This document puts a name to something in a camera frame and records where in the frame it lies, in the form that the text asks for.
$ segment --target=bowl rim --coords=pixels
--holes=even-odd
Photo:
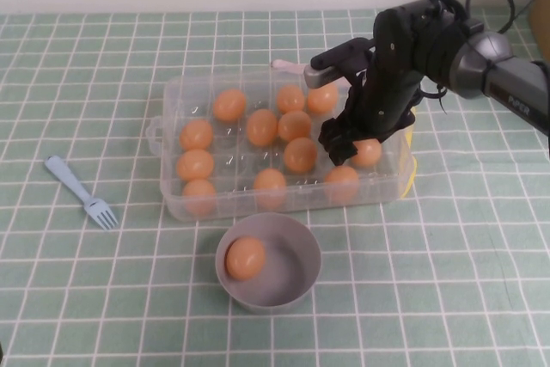
[[[274,219],[280,219],[281,217],[283,217],[284,219],[287,219],[287,220],[291,220],[293,221],[293,223],[297,226],[297,227],[301,227],[302,229],[305,229],[308,231],[311,239],[312,239],[312,242],[311,242],[311,248],[314,248],[315,249],[315,252],[319,255],[319,265],[318,265],[318,268],[317,268],[317,273],[315,274],[315,277],[313,279],[313,281],[311,282],[311,285],[308,286],[307,290],[305,290],[300,296],[296,297],[295,299],[293,299],[292,301],[289,301],[287,303],[282,303],[282,304],[278,304],[278,305],[258,305],[258,304],[253,304],[253,303],[247,303],[246,301],[244,300],[241,300],[239,298],[236,298],[233,296],[233,294],[231,294],[229,291],[228,291],[228,288],[227,288],[227,284],[224,283],[222,281],[222,277],[221,277],[221,274],[220,274],[220,268],[218,268],[218,265],[217,265],[217,261],[219,259],[219,256],[220,255],[223,255],[225,256],[225,250],[222,250],[222,244],[223,244],[223,241],[224,240],[227,240],[228,238],[231,237],[231,233],[232,231],[234,230],[234,228],[236,228],[237,226],[240,226],[242,225],[242,223],[246,220],[248,220],[249,218],[252,218],[254,217],[255,219],[257,219],[258,216],[262,216],[262,217],[266,217],[269,218],[274,218]],[[225,233],[223,234],[222,238],[220,239],[220,241],[218,242],[217,244],[217,248],[216,248],[216,255],[214,257],[214,267],[216,268],[216,276],[217,276],[217,281],[218,283],[223,287],[223,289],[225,290],[225,292],[232,298],[234,299],[235,301],[237,301],[238,303],[250,308],[250,309],[257,309],[257,310],[273,310],[273,311],[276,311],[278,309],[284,309],[284,308],[288,308],[290,306],[292,306],[293,304],[295,303],[298,303],[299,301],[301,301],[305,296],[307,296],[309,294],[309,292],[311,291],[311,289],[314,287],[315,284],[317,284],[317,281],[321,275],[321,269],[322,269],[322,264],[323,264],[323,255],[322,255],[322,250],[321,250],[321,245],[319,244],[319,242],[317,241],[317,238],[315,237],[315,235],[313,234],[313,232],[311,231],[311,229],[304,223],[301,223],[300,221],[298,221],[297,219],[293,218],[293,217],[289,217],[288,215],[285,215],[285,214],[281,214],[281,213],[278,213],[278,212],[260,212],[258,214],[253,214],[253,215],[249,215],[247,217],[244,217],[243,219],[241,220],[238,220],[236,221],[233,225],[231,225],[226,231]]]

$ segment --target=green checkered tablecloth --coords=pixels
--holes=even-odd
[[[22,366],[542,366],[550,363],[547,139],[487,99],[423,102],[412,191],[291,214],[323,249],[288,315],[255,316],[217,283],[232,220],[183,224],[144,129],[164,83],[281,58],[306,63],[374,10],[0,17],[0,342]],[[506,9],[477,9],[499,28]],[[540,54],[525,17],[517,56]],[[428,90],[434,85],[425,83]],[[113,205],[86,220],[43,159]]]

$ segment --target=yellow object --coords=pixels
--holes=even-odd
[[[416,113],[415,108],[413,108],[411,111],[412,113]],[[405,139],[406,139],[406,144],[409,145],[409,148],[411,148],[411,142],[413,141],[413,125],[409,126],[405,130]],[[405,198],[406,195],[409,193],[409,191],[411,190],[411,187],[413,186],[414,178],[416,177],[416,170],[417,170],[418,164],[414,156],[412,157],[412,161],[414,162],[414,166],[412,169],[411,178],[406,184],[405,192],[403,193],[403,195],[401,195],[402,198]]]

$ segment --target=clear plastic egg tray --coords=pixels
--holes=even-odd
[[[168,82],[164,89],[162,116],[151,120],[146,135],[150,150],[161,157],[160,189],[170,213],[181,221],[240,217],[266,211],[257,202],[266,196],[253,190],[255,176],[265,168],[283,172],[287,187],[283,204],[275,211],[301,211],[342,206],[331,200],[330,191],[337,189],[325,184],[325,175],[334,165],[318,143],[317,138],[324,120],[336,117],[344,107],[348,88],[339,87],[339,102],[332,113],[314,116],[311,138],[317,143],[315,168],[306,174],[294,174],[285,168],[285,143],[279,138],[266,148],[257,148],[248,142],[246,122],[248,116],[260,108],[271,109],[278,118],[277,94],[285,84],[298,84],[305,95],[308,88],[303,76],[282,70],[265,69],[241,72],[213,73],[206,76],[183,76]],[[212,115],[216,97],[226,89],[238,88],[247,97],[247,110],[237,122],[223,123]],[[214,140],[208,149],[214,158],[214,171],[209,181],[216,195],[203,198],[185,198],[185,185],[176,174],[175,166],[183,153],[179,135],[183,126],[192,119],[207,119],[214,129]],[[382,145],[382,158],[372,168],[356,168],[359,176],[356,195],[346,205],[385,203],[405,195],[413,178],[414,158],[407,142],[406,131],[395,133]],[[211,212],[200,217],[189,210],[193,203],[207,202]]]

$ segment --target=white grid line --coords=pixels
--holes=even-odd
[[[164,16],[162,16],[162,24],[161,24],[161,37],[162,37],[162,31],[164,30]],[[138,25],[136,25],[136,27],[134,28],[134,36],[132,37],[131,39],[131,44],[133,45],[135,39],[136,39],[136,31],[137,31],[137,28],[138,28]],[[158,46],[157,46],[157,50],[156,50],[156,58],[155,58],[155,64],[158,60],[158,56],[159,56],[159,51],[160,51],[160,47],[161,47],[161,41],[159,40],[158,42]],[[125,76],[125,73],[127,71],[127,68],[124,69],[124,74],[123,74],[123,78]],[[152,76],[152,79],[155,78],[155,73],[156,73],[156,67],[154,66],[154,69],[153,69],[153,76]],[[149,91],[149,95],[151,93],[151,90],[152,90],[152,81],[151,81],[151,85],[150,85],[150,91]],[[145,113],[147,113],[147,110],[149,109],[149,103],[150,101],[147,100],[147,103],[145,105]],[[112,130],[112,127],[113,127],[113,122],[114,122],[114,115],[116,114],[116,110],[117,110],[117,107],[119,105],[119,101],[117,100],[116,103],[115,103],[115,107],[114,107],[114,110],[113,110],[113,118],[111,120],[111,125],[109,126],[109,133],[107,134],[107,136],[110,136],[110,132]],[[142,121],[142,125],[141,125],[141,132],[139,134],[139,136],[143,136],[144,134],[144,131],[145,131],[145,125],[146,125],[146,118],[143,119]],[[105,151],[107,150],[107,142],[108,140],[106,140],[105,142],[105,147],[103,148],[103,153],[101,154],[101,158],[105,155]],[[137,160],[138,160],[138,154],[139,154],[139,151],[141,149],[141,145],[142,145],[142,142],[143,140],[140,140],[138,145],[137,145],[137,149],[136,149],[136,155],[134,157],[134,161],[133,161],[133,165],[132,165],[132,168],[131,168],[131,174],[130,174],[130,187],[128,189],[128,194],[126,196],[126,206],[124,208],[124,212],[123,212],[123,216],[122,218],[120,219],[120,226],[121,228],[124,228],[124,223],[125,223],[125,220],[126,220],[126,211],[127,211],[127,205],[128,203],[130,202],[130,197],[131,197],[131,188],[133,186],[133,183],[134,183],[134,180],[133,180],[133,176],[135,174],[135,170],[136,170],[136,165],[137,165]],[[106,319],[106,313],[107,313],[107,304],[108,304],[108,300],[109,300],[109,297],[110,297],[110,287],[111,287],[111,284],[113,283],[113,278],[114,278],[114,271],[115,271],[115,268],[116,268],[116,265],[117,265],[117,258],[118,258],[118,255],[119,255],[119,249],[120,249],[120,242],[122,241],[122,231],[119,231],[118,233],[118,240],[117,240],[117,246],[115,248],[115,253],[114,253],[114,257],[113,257],[113,266],[111,268],[111,274],[109,276],[109,281],[108,281],[108,284],[107,284],[107,292],[106,292],[106,296],[105,296],[105,303],[103,304],[103,310],[101,312],[101,320],[100,320],[100,326],[99,326],[99,329],[98,329],[98,333],[97,333],[97,340],[95,342],[95,355],[94,355],[94,359],[92,360],[92,366],[95,366],[95,363],[96,363],[96,360],[97,360],[97,353],[99,352],[99,347],[100,347],[100,343],[101,343],[101,332],[102,332],[102,329],[103,329],[103,322],[104,320]]]
[[[109,17],[109,23],[107,25],[110,24],[111,22],[111,19],[113,18],[113,15],[111,15]],[[103,44],[101,46],[101,50],[103,50],[103,48],[105,47],[105,44],[107,43],[107,38],[105,38],[103,40]],[[85,99],[85,102],[89,99],[89,96],[91,94],[91,91],[92,91],[92,88],[91,88],[91,85],[88,87],[88,91],[86,93],[86,99]],[[78,128],[80,127],[80,124],[81,124],[81,120],[82,120],[82,117],[84,115],[84,110],[85,110],[85,107],[86,107],[86,103],[84,103],[82,105],[82,109],[81,109],[81,112],[80,112],[80,119],[78,120],[78,123],[76,124],[76,128],[75,128],[75,131],[73,133],[73,138],[71,140],[71,143],[70,143],[70,148],[67,152],[67,160],[70,159],[70,154],[72,153],[72,150],[74,148],[74,145],[75,145],[75,142],[76,142],[76,135],[78,133]],[[61,189],[62,189],[62,186],[61,185],[58,185],[58,190],[56,191],[56,194],[55,194],[55,198],[54,198],[54,202],[53,204],[55,205],[58,201],[58,197],[59,197],[59,194],[61,192]],[[51,213],[50,213],[50,216],[48,218],[48,221],[46,223],[46,228],[49,227],[50,225],[50,222],[52,221],[52,216],[53,216],[53,211],[54,211],[54,208],[51,209]],[[78,254],[78,252],[80,251],[80,248],[82,246],[82,241],[83,241],[83,237],[84,237],[84,229],[86,228],[86,222],[88,221],[88,219],[84,220],[84,225],[80,228],[79,230],[79,233],[80,233],[80,236],[78,238],[78,246],[76,247],[76,253]],[[75,270],[76,270],[76,263],[77,261],[75,260],[75,262],[73,263],[72,265],[72,268],[71,268],[71,274],[70,274],[70,280],[73,279],[74,277],[74,273],[75,273]],[[61,306],[61,312],[59,314],[59,320],[58,320],[58,323],[57,323],[57,326],[56,326],[56,332],[55,332],[55,335],[54,335],[54,338],[53,338],[53,344],[52,344],[52,350],[50,352],[50,357],[48,359],[48,366],[51,366],[52,363],[53,363],[53,358],[54,358],[54,354],[55,354],[55,347],[57,345],[57,342],[58,342],[58,337],[59,337],[59,332],[61,330],[61,320],[62,320],[62,317],[63,317],[63,313],[65,311],[65,308],[66,308],[66,305],[67,305],[67,301],[69,300],[69,291],[65,291],[65,294],[64,294],[64,301],[62,303],[62,306]]]
[[[41,67],[42,63],[44,62],[44,57],[45,57],[45,56],[46,56],[46,54],[42,55],[42,57],[40,58],[39,67]],[[36,77],[38,76],[38,73],[39,73],[39,69],[37,69],[37,70],[34,72],[33,80],[31,81],[31,86],[34,84],[34,81],[35,81]],[[60,91],[61,91],[61,87],[58,87],[57,95],[59,95]],[[48,114],[48,119],[47,119],[47,121],[46,121],[46,124],[50,121],[50,119],[52,119],[53,108],[54,108],[54,107],[51,107],[51,108],[50,108],[50,112],[49,112],[49,114]],[[21,116],[21,113],[22,113],[22,106],[21,106],[21,111],[20,111],[19,114],[18,114],[18,117]],[[44,136],[45,130],[46,130],[46,128],[44,128],[44,129],[42,130],[41,136]],[[15,128],[13,128],[13,130],[11,131],[11,134],[10,134],[10,137],[11,137],[11,138],[12,138],[12,136],[13,136],[14,131],[15,131]],[[38,155],[39,148],[40,148],[39,145],[37,145],[36,149],[34,150],[33,159],[35,159],[36,156]],[[15,222],[15,216],[16,216],[16,214],[17,214],[17,211],[18,211],[18,209],[19,209],[19,206],[21,205],[21,201],[22,201],[23,196],[24,196],[24,194],[25,194],[25,189],[26,189],[26,187],[27,187],[27,183],[28,183],[28,179],[29,179],[29,177],[30,177],[30,174],[31,174],[31,169],[29,169],[29,170],[27,171],[27,175],[26,175],[26,177],[25,177],[25,181],[24,181],[23,184],[22,184],[21,192],[20,192],[19,198],[18,198],[18,200],[17,200],[17,205],[15,206],[15,209],[14,209],[14,212],[13,212],[13,216],[12,216],[11,221],[10,221],[10,223],[9,223],[8,233],[9,233],[9,231],[11,230],[11,227],[13,226],[13,224],[14,224],[14,222]],[[52,216],[52,214],[53,214],[53,211],[51,210],[51,211],[50,211],[50,214],[49,214],[49,217],[48,217],[48,220],[50,219],[50,217]],[[8,238],[8,236],[5,236],[5,237],[4,237],[2,247],[0,248],[0,256],[3,254],[3,249],[4,249],[5,246],[6,246],[6,240],[7,240],[7,238]],[[38,258],[38,256],[40,255],[40,251],[42,250],[42,246],[44,245],[44,240],[45,240],[45,238],[46,238],[46,232],[43,231],[43,235],[42,235],[42,237],[40,238],[40,244],[39,244],[38,250],[37,250],[37,258]],[[32,268],[32,270],[31,270],[31,273],[30,273],[30,275],[29,275],[29,277],[28,277],[27,288],[30,286],[30,284],[31,284],[31,282],[32,282],[32,280],[33,280],[33,277],[34,277],[34,274],[35,274],[35,272],[36,272],[37,266],[38,266],[38,261],[35,261],[35,262],[33,263],[33,268]],[[21,317],[22,317],[23,310],[24,310],[24,308],[25,308],[25,305],[27,304],[27,299],[28,299],[28,290],[25,290],[25,295],[23,296],[23,301],[22,301],[22,303],[21,303],[21,309],[20,309],[19,315],[17,316],[18,320],[20,320]],[[11,352],[11,350],[12,350],[12,345],[13,345],[13,343],[15,342],[15,337],[16,337],[16,334],[17,334],[18,327],[19,327],[19,324],[16,323],[16,324],[15,324],[15,327],[14,327],[14,331],[13,331],[13,339],[12,339],[11,342],[9,343],[8,350],[6,351],[6,358],[9,357],[9,354],[10,354],[10,352]],[[54,346],[55,346],[55,343],[52,344],[52,352],[53,352]]]
[[[434,123],[431,112],[429,112],[429,116],[430,116],[431,126],[435,130],[435,123]],[[466,118],[463,115],[462,115],[462,117],[463,117],[463,120],[466,124]],[[436,141],[437,141],[437,146],[441,149],[441,143],[440,143],[439,137],[437,135],[436,135]],[[470,137],[470,142],[472,144],[472,147],[474,148],[474,142],[472,141],[471,137]],[[447,166],[447,162],[444,160],[444,158],[443,158],[443,167],[445,168],[445,171],[447,171],[447,172],[449,171],[449,168]],[[483,309],[486,310],[485,296],[484,296],[483,290],[481,289],[481,285],[480,285],[480,281],[479,281],[479,274],[478,274],[478,271],[477,271],[477,268],[476,268],[476,265],[475,265],[474,257],[472,255],[472,252],[470,251],[470,247],[469,247],[469,243],[468,243],[468,237],[466,236],[466,233],[464,232],[464,227],[462,225],[460,209],[458,207],[458,204],[456,203],[456,200],[458,198],[455,196],[455,189],[453,188],[453,183],[452,183],[452,180],[450,179],[450,175],[447,175],[447,179],[449,181],[452,198],[453,198],[453,202],[454,202],[454,205],[455,205],[456,216],[458,218],[458,223],[459,223],[460,228],[461,228],[462,238],[464,239],[465,245],[466,245],[467,250],[468,250],[469,260],[472,263],[472,267],[474,269],[474,277],[476,279],[476,283],[477,283],[477,286],[478,286],[478,291],[480,293],[481,304],[483,306]],[[496,356],[497,356],[498,365],[502,366],[502,360],[501,360],[499,351],[497,349],[497,341],[495,339],[495,333],[493,331],[491,320],[489,320],[488,315],[486,315],[486,322],[487,322],[487,325],[488,325],[488,328],[489,328],[489,333],[491,335],[491,341],[492,341],[492,344],[493,344],[493,347],[494,347],[494,351],[495,351]]]
[[[187,43],[186,46],[189,44],[189,34],[191,33],[191,25],[189,25],[189,28],[187,29]],[[181,73],[182,76],[185,75],[185,68],[186,68],[186,59],[187,59],[187,52],[184,52],[183,55],[183,71]],[[212,55],[212,70],[214,67],[214,55]],[[194,225],[193,230],[193,252],[197,252],[197,238],[199,237],[198,233],[198,226],[199,222],[197,221]],[[189,291],[187,292],[187,308],[186,308],[186,326],[184,329],[184,335],[183,335],[183,343],[182,343],[182,352],[183,356],[181,358],[181,367],[185,367],[185,355],[187,354],[187,342],[188,342],[188,336],[189,336],[189,318],[191,315],[191,300],[193,299],[192,296],[192,289],[193,289],[193,273],[195,272],[195,260],[197,257],[192,257],[191,261],[191,274],[189,276]]]
[[[426,229],[425,229],[424,222],[423,222],[424,219],[423,219],[423,215],[422,215],[422,207],[420,206],[419,198],[418,198],[417,191],[416,191],[416,186],[414,185],[414,183],[412,184],[412,193],[414,194],[414,198],[416,199],[417,207],[419,208],[419,217],[420,217],[420,222],[422,223],[421,224],[422,236],[424,238],[424,243],[425,243],[425,246],[426,246],[426,254],[428,256],[428,261],[430,262],[431,274],[432,274],[433,279],[437,280],[436,266],[434,265],[433,257],[431,256],[430,243],[428,242],[428,235],[426,234]],[[453,363],[453,366],[456,366],[455,350],[453,349],[453,341],[450,337],[449,324],[447,322],[447,316],[446,316],[446,314],[444,314],[445,306],[443,305],[443,298],[442,298],[442,295],[441,295],[441,289],[439,288],[439,284],[436,284],[436,293],[437,293],[437,301],[439,303],[439,307],[443,311],[442,321],[443,321],[443,327],[445,328],[446,339],[447,339],[447,342],[449,343],[449,348],[451,349],[450,350],[451,361]]]

